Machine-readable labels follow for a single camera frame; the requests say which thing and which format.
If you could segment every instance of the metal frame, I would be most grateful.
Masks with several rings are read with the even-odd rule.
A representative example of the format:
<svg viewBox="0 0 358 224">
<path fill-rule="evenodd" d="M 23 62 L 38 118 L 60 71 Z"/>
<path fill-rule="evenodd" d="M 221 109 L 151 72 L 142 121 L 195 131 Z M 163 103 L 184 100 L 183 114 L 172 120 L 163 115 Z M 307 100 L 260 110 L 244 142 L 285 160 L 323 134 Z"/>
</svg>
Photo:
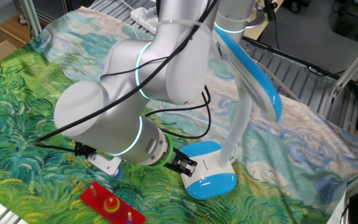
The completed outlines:
<svg viewBox="0 0 358 224">
<path fill-rule="evenodd" d="M 62 0 L 62 4 L 65 14 L 73 10 L 73 3 L 71 0 Z"/>
<path fill-rule="evenodd" d="M 343 210 L 346 209 L 347 205 L 349 204 L 349 198 L 347 198 L 345 196 L 345 203 L 344 203 L 344 207 Z M 341 224 L 347 224 L 349 221 L 349 209 L 346 210 L 346 213 L 344 214 L 343 217 L 341 217 Z"/>
<path fill-rule="evenodd" d="M 37 37 L 42 32 L 42 28 L 32 0 L 19 0 L 19 2 L 23 9 L 24 16 L 29 24 L 31 36 Z"/>
<path fill-rule="evenodd" d="M 335 83 L 333 92 L 331 93 L 332 98 L 336 99 L 343 88 L 349 83 L 352 77 L 358 71 L 358 56 L 352 63 L 352 65 L 345 71 L 345 73 L 340 77 L 340 79 Z"/>
<path fill-rule="evenodd" d="M 19 14 L 22 15 L 22 16 L 25 16 L 24 8 L 22 7 L 21 2 L 20 2 L 21 0 L 13 0 L 13 1 L 14 1 L 15 7 L 16 7 L 17 11 L 19 12 Z M 38 10 L 36 10 L 36 9 L 35 9 L 35 11 L 36 11 L 36 13 L 38 15 L 39 23 L 41 25 L 43 25 L 43 26 L 47 26 L 51 22 L 53 22 L 55 20 L 54 18 L 52 18 L 52 17 L 50 17 L 50 16 L 48 16 L 48 15 L 46 15 L 46 14 L 44 14 L 44 13 L 38 11 Z"/>
<path fill-rule="evenodd" d="M 256 62 L 267 67 L 275 75 L 272 82 L 279 94 L 294 98 L 279 84 L 281 82 L 293 93 L 293 96 L 300 99 L 311 110 L 324 116 L 343 130 L 350 133 L 354 132 L 358 105 L 353 92 L 345 88 L 338 100 L 327 104 L 331 89 L 336 82 L 335 79 L 313 75 L 307 66 L 273 54 L 269 50 L 263 50 L 246 41 L 241 42 L 241 47 Z"/>
</svg>

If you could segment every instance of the black cable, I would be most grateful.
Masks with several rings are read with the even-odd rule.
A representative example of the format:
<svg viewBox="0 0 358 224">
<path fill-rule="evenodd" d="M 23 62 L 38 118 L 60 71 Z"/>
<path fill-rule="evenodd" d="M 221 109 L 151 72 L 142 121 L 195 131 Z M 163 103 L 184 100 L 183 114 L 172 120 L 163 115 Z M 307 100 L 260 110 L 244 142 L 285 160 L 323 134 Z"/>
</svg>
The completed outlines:
<svg viewBox="0 0 358 224">
<path fill-rule="evenodd" d="M 171 112 L 171 111 L 189 111 L 189 110 L 196 110 L 196 109 L 203 108 L 206 105 L 209 105 L 211 102 L 211 94 L 209 93 L 208 87 L 204 86 L 204 89 L 205 89 L 206 95 L 208 97 L 208 101 L 206 103 L 204 103 L 203 105 L 193 106 L 190 108 L 174 108 L 174 109 L 156 110 L 156 111 L 152 111 L 152 112 L 146 114 L 145 117 L 148 118 L 149 116 L 152 116 L 153 114 L 156 114 L 156 113 Z"/>
<path fill-rule="evenodd" d="M 44 145 L 44 144 L 37 144 L 36 146 L 44 148 L 44 149 L 58 149 L 58 150 L 66 151 L 66 152 L 75 152 L 74 149 L 69 149 L 69 148 L 60 147 L 60 146 L 48 146 L 48 145 Z"/>
<path fill-rule="evenodd" d="M 278 37 L 277 37 L 277 20 L 276 20 L 276 15 L 274 15 L 274 23 L 275 23 L 275 27 L 276 27 L 276 44 L 277 44 L 277 49 L 280 50 L 280 46 L 278 44 Z"/>
<path fill-rule="evenodd" d="M 276 49 L 274 49 L 273 47 L 271 47 L 271 46 L 269 46 L 267 44 L 260 43 L 260 42 L 258 42 L 256 40 L 253 40 L 253 39 L 251 39 L 249 37 L 246 37 L 246 36 L 243 36 L 242 39 L 244 41 L 252 44 L 253 46 L 259 47 L 259 48 L 261 48 L 263 50 L 267 50 L 267 51 L 269 51 L 269 52 L 271 52 L 273 54 L 277 54 L 277 55 L 279 55 L 281 57 L 287 58 L 287 59 L 292 60 L 294 62 L 298 62 L 300 64 L 303 64 L 314 75 L 320 75 L 320 76 L 324 75 L 324 76 L 332 78 L 334 80 L 338 80 L 340 78 L 339 74 L 345 72 L 345 70 L 343 70 L 343 71 L 340 71 L 340 72 L 332 74 L 332 73 L 330 73 L 328 71 L 325 71 L 324 69 L 318 67 L 317 65 L 313 65 L 312 63 L 306 62 L 304 60 L 298 59 L 298 58 L 296 58 L 294 56 L 291 56 L 291 55 L 288 55 L 288 54 L 286 54 L 284 52 L 276 50 Z M 357 99 L 357 105 L 358 105 L 358 83 L 355 82 L 354 80 L 350 80 L 349 83 L 345 86 L 345 88 L 347 88 L 349 91 L 353 92 L 354 96 Z"/>
<path fill-rule="evenodd" d="M 350 208 L 351 203 L 352 203 L 352 200 L 349 200 L 349 202 L 347 203 L 345 209 L 343 210 L 343 212 L 341 214 L 341 221 L 342 221 L 342 218 L 346 215 L 346 212 L 348 211 L 348 209 Z"/>
<path fill-rule="evenodd" d="M 204 13 L 201 15 L 200 19 L 198 20 L 198 22 L 203 23 L 206 18 L 208 17 L 208 15 L 211 13 L 211 11 L 213 10 L 213 8 L 215 7 L 216 3 L 218 2 L 218 0 L 214 0 L 211 5 L 209 6 L 209 8 L 207 8 Z M 136 88 L 134 88 L 133 90 L 131 90 L 130 92 L 128 92 L 127 94 L 125 94 L 124 96 L 122 96 L 120 99 L 110 103 L 109 105 L 105 106 L 104 108 L 101 108 L 100 110 L 97 110 L 91 114 L 89 114 L 88 116 L 85 116 L 77 121 L 74 121 L 64 127 L 61 127 L 59 129 L 56 129 L 54 131 L 52 131 L 49 134 L 46 134 L 44 136 L 42 136 L 41 138 L 36 139 L 32 144 L 33 145 L 38 145 L 39 143 L 41 143 L 44 140 L 47 140 L 57 134 L 60 134 L 72 127 L 75 127 L 81 123 L 84 123 L 85 121 L 88 121 L 104 112 L 106 112 L 107 110 L 110 110 L 111 108 L 117 106 L 118 104 L 122 103 L 123 101 L 125 101 L 126 99 L 128 99 L 129 97 L 131 97 L 132 95 L 134 95 L 135 93 L 137 93 L 141 88 L 143 88 L 144 86 L 146 86 L 146 84 L 148 84 L 149 81 L 151 81 L 151 79 L 153 79 L 160 71 L 163 67 L 165 67 L 169 61 L 171 61 L 177 54 L 179 54 L 186 46 L 187 43 L 190 41 L 190 39 L 192 38 L 192 36 L 196 33 L 196 31 L 199 29 L 199 26 L 193 26 L 192 30 L 190 31 L 190 33 L 188 34 L 188 36 L 186 37 L 186 39 L 167 57 L 167 59 L 165 59 L 155 70 L 154 72 L 152 72 L 139 86 L 137 86 Z"/>
<path fill-rule="evenodd" d="M 342 74 L 342 73 L 344 73 L 346 70 L 342 70 L 342 71 L 340 71 L 340 72 L 337 72 L 337 73 L 332 73 L 332 72 L 330 72 L 329 70 L 328 70 L 328 68 L 327 67 L 325 67 L 324 65 L 318 65 L 318 67 L 320 67 L 320 68 L 323 68 L 324 70 L 326 70 L 329 74 L 331 74 L 331 75 L 339 75 L 339 74 Z"/>
<path fill-rule="evenodd" d="M 160 17 L 161 0 L 156 0 L 155 6 L 157 7 L 157 17 Z"/>
<path fill-rule="evenodd" d="M 335 10 L 335 5 L 336 5 L 336 3 L 337 3 L 337 1 L 336 1 L 336 0 L 334 0 L 334 4 L 333 4 L 333 12 L 338 13 L 338 12 L 339 12 L 339 10 Z"/>
<path fill-rule="evenodd" d="M 148 62 L 145 62 L 143 63 L 142 65 L 139 65 L 139 67 L 137 68 L 133 68 L 131 70 L 127 70 L 127 71 L 124 71 L 124 72 L 116 72 L 116 73 L 111 73 L 111 74 L 104 74 L 102 76 L 100 76 L 100 79 L 102 80 L 104 77 L 107 77 L 107 76 L 113 76 L 113 75 L 122 75 L 122 74 L 125 74 L 125 73 L 129 73 L 129 72 L 134 72 L 136 71 L 137 69 L 140 69 L 150 63 L 153 63 L 153 62 L 156 62 L 156 61 L 159 61 L 159 60 L 163 60 L 163 59 L 167 59 L 168 57 L 162 57 L 162 58 L 157 58 L 157 59 L 153 59 L 153 60 L 149 60 Z"/>
<path fill-rule="evenodd" d="M 176 133 L 173 133 L 173 132 L 170 132 L 168 130 L 165 130 L 165 129 L 162 129 L 163 132 L 167 133 L 167 134 L 170 134 L 170 135 L 173 135 L 173 136 L 176 136 L 178 138 L 184 138 L 184 139 L 200 139 L 204 136 L 206 136 L 209 132 L 209 130 L 211 129 L 211 124 L 212 124 L 212 117 L 211 117 L 211 110 L 209 108 L 209 105 L 208 105 L 208 101 L 205 97 L 205 94 L 202 93 L 202 96 L 203 96 L 203 99 L 204 99 L 204 102 L 205 102 L 205 107 L 206 107 L 206 110 L 208 112 L 208 127 L 206 128 L 206 131 L 204 132 L 204 134 L 200 135 L 200 136 L 183 136 L 183 135 L 180 135 L 180 134 L 176 134 Z"/>
</svg>

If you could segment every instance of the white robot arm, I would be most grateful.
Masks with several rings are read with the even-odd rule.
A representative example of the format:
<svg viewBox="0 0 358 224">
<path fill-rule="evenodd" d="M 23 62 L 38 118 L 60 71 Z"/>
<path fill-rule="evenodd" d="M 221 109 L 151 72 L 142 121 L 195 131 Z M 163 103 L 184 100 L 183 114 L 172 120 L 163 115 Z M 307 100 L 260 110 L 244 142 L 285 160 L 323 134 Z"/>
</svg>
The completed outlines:
<svg viewBox="0 0 358 224">
<path fill-rule="evenodd" d="M 133 70 L 150 60 L 170 56 L 188 37 L 192 27 L 201 25 L 197 20 L 206 9 L 210 10 L 203 25 L 185 48 L 146 86 L 111 109 L 66 129 L 62 134 L 132 163 L 149 167 L 166 166 L 191 176 L 197 163 L 173 149 L 168 136 L 143 116 L 142 112 L 149 100 L 185 105 L 199 97 L 206 82 L 211 30 L 218 2 L 219 0 L 161 0 L 160 25 L 153 41 L 123 40 L 115 44 L 106 60 L 105 73 Z M 245 5 L 246 10 L 237 8 L 230 13 L 229 8 Z M 253 0 L 222 0 L 215 24 L 221 29 L 225 27 L 228 34 L 240 41 L 253 5 Z M 159 60 L 134 72 L 105 76 L 100 83 L 75 83 L 63 92 L 56 104 L 56 127 L 67 127 L 105 108 L 111 102 L 120 100 L 137 88 L 162 63 L 163 60 Z"/>
</svg>

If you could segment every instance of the van gogh painting print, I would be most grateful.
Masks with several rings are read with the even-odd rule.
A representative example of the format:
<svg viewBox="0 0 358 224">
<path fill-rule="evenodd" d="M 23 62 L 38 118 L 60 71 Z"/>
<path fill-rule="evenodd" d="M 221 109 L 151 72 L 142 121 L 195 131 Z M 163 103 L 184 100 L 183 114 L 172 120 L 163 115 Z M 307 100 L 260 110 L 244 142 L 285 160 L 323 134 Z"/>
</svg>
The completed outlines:
<svg viewBox="0 0 358 224">
<path fill-rule="evenodd" d="M 140 38 L 152 38 L 139 31 Z M 136 38 L 133 28 L 79 9 L 50 24 L 36 39 L 0 62 L 0 203 L 28 223 L 108 223 L 80 200 L 93 181 L 114 191 L 146 216 L 147 223 L 325 223 L 358 172 L 358 137 L 333 126 L 307 106 L 282 97 L 278 123 L 254 107 L 233 163 L 237 187 L 195 200 L 178 174 L 123 163 L 113 179 L 84 157 L 41 149 L 31 142 L 55 130 L 53 109 L 74 82 L 98 82 L 104 59 L 118 41 Z M 206 138 L 224 142 L 237 106 L 234 77 L 224 63 L 209 61 L 213 128 Z M 151 101 L 147 111 L 174 107 Z M 203 110 L 188 112 L 207 120 Z M 206 124 L 180 114 L 151 120 L 160 128 L 199 134 Z M 173 138 L 181 148 L 195 141 Z M 70 147 L 61 135 L 47 144 Z"/>
</svg>

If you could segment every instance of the white cable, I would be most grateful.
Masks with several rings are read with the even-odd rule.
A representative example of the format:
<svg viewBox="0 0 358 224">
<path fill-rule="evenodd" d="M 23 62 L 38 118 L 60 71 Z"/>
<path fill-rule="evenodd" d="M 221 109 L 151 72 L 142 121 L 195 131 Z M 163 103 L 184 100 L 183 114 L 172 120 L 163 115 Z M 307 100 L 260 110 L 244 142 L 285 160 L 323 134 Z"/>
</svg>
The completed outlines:
<svg viewBox="0 0 358 224">
<path fill-rule="evenodd" d="M 132 6 L 130 6 L 128 3 L 126 3 L 124 0 L 121 0 L 122 3 L 124 3 L 129 9 L 134 10 Z"/>
<path fill-rule="evenodd" d="M 142 13 L 143 13 L 144 11 L 145 11 L 144 8 L 140 11 L 139 16 L 137 17 L 137 19 L 136 19 L 136 21 L 135 21 L 135 24 L 134 24 L 134 33 L 135 33 L 135 35 L 136 35 L 136 37 L 137 37 L 138 40 L 140 40 L 140 37 L 139 37 L 139 36 L 137 35 L 137 33 L 136 33 L 136 30 L 137 30 L 136 25 L 137 25 L 137 21 L 138 21 L 139 18 L 142 16 Z"/>
<path fill-rule="evenodd" d="M 191 118 L 191 119 L 193 119 L 193 120 L 196 120 L 196 121 L 199 121 L 199 122 L 208 124 L 207 121 L 204 121 L 204 120 L 202 120 L 202 119 L 196 118 L 196 117 L 194 117 L 194 116 L 192 116 L 192 115 L 189 115 L 189 114 L 186 114 L 186 113 L 181 113 L 181 112 L 176 112 L 176 111 L 166 111 L 166 112 L 164 112 L 164 113 L 178 114 L 178 115 L 182 115 L 182 116 L 187 116 L 187 117 L 189 117 L 189 118 Z M 221 131 L 223 131 L 223 132 L 226 133 L 226 134 L 229 134 L 228 131 L 226 131 L 225 129 L 223 129 L 223 128 L 219 127 L 219 126 L 216 126 L 216 125 L 214 125 L 214 124 L 211 124 L 211 126 L 214 127 L 214 128 L 217 128 L 217 129 L 219 129 L 219 130 L 221 130 Z M 236 144 L 236 154 L 235 154 L 234 158 L 230 160 L 230 163 L 231 163 L 231 164 L 236 161 L 238 155 L 239 155 L 239 146 Z"/>
<path fill-rule="evenodd" d="M 293 100 L 302 103 L 301 100 L 297 96 L 295 96 L 295 94 L 286 85 L 284 85 L 284 83 L 282 83 L 269 69 L 265 67 L 265 65 L 262 65 L 259 62 L 256 63 L 264 70 L 265 73 L 267 73 L 271 78 L 273 78 L 274 81 L 276 81 L 281 86 L 281 88 L 283 88 L 283 90 L 288 93 L 288 95 L 290 95 Z"/>
<path fill-rule="evenodd" d="M 198 21 L 190 21 L 187 19 L 169 19 L 166 21 L 160 21 L 157 23 L 157 27 L 161 26 L 161 25 L 165 25 L 165 24 L 180 24 L 180 25 L 185 25 L 185 26 L 199 26 L 199 27 L 203 27 L 203 24 L 198 22 Z"/>
</svg>

